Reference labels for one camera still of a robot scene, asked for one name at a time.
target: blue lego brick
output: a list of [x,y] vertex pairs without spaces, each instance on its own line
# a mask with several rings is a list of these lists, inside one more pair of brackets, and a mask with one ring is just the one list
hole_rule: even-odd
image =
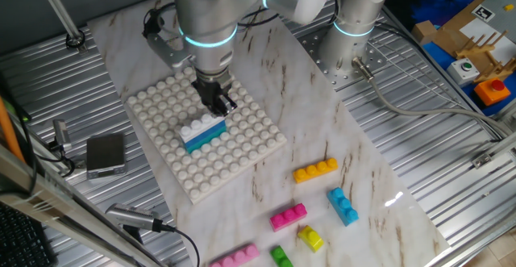
[[211,127],[210,129],[207,129],[206,131],[204,131],[203,133],[197,135],[195,138],[187,141],[185,143],[185,147],[187,148],[191,148],[192,145],[195,145],[195,144],[198,144],[200,141],[203,141],[206,139],[206,137],[208,136],[212,136],[212,134],[214,132],[217,132],[217,131],[220,131],[220,129],[224,129],[224,131],[226,131],[226,121],[222,121],[216,125],[214,125],[213,127]]
[[225,131],[226,131],[226,125],[224,125],[224,127],[222,127],[222,128],[219,128],[217,131],[211,131],[208,136],[204,136],[205,138],[202,140],[199,140],[196,144],[185,145],[186,151],[188,153],[191,153],[194,150],[199,149],[202,145],[209,143],[215,137],[219,137],[220,134],[224,133]]
[[351,202],[344,196],[341,188],[337,187],[330,191],[327,197],[339,215],[340,220],[344,223],[344,226],[347,227],[358,219],[358,213],[353,210]]

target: marble surface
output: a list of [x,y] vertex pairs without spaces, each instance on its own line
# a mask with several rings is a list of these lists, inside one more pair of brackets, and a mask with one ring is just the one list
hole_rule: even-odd
[[[172,74],[140,34],[147,9],[169,1],[150,0],[88,23],[122,100]],[[268,251],[277,245],[296,267],[424,266],[449,247],[280,20],[236,36],[231,70],[287,145],[195,206],[127,111],[177,226],[196,242],[202,265],[249,243],[261,255],[246,266],[274,266]],[[327,157],[337,159],[337,171],[293,181],[295,169]],[[336,186],[360,217],[348,227],[326,198]],[[273,232],[268,219],[299,202],[306,218]],[[307,224],[325,241],[316,253],[297,237]]]

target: light pink lego brick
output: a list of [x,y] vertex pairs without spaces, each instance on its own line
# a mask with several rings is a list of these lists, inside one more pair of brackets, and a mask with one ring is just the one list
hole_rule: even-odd
[[304,217],[306,217],[306,208],[302,203],[299,203],[293,208],[290,208],[280,214],[274,215],[270,219],[270,223],[273,227],[273,230],[278,232],[282,228],[296,223],[298,220]]
[[258,252],[256,245],[250,244],[215,263],[211,263],[210,267],[238,267],[259,255],[260,252]]

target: orange object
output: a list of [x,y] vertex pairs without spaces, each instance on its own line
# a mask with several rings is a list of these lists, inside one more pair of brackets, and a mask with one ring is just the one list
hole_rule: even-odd
[[510,95],[510,91],[498,77],[479,83],[475,87],[475,93],[486,106],[500,102]]
[[4,105],[3,100],[0,98],[0,126],[2,126],[3,135],[6,137],[7,146],[9,146],[10,151],[16,155],[23,163],[25,163],[25,159],[23,159],[22,151],[19,148],[18,140],[16,139],[15,130],[13,128],[13,124],[10,122],[9,114],[7,114],[6,105]]
[[330,158],[327,161],[321,161],[316,165],[309,165],[305,169],[298,169],[294,171],[292,173],[293,179],[296,181],[296,183],[301,183],[337,170],[338,167],[339,165],[337,164],[337,160],[335,158]]

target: white lego baseplate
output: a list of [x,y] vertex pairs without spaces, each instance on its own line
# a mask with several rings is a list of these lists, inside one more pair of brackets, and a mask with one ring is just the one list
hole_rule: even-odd
[[233,81],[230,97],[238,107],[226,117],[227,131],[188,154],[179,131],[209,113],[191,86],[194,80],[194,70],[186,68],[127,103],[195,204],[283,146],[286,138],[240,82]]

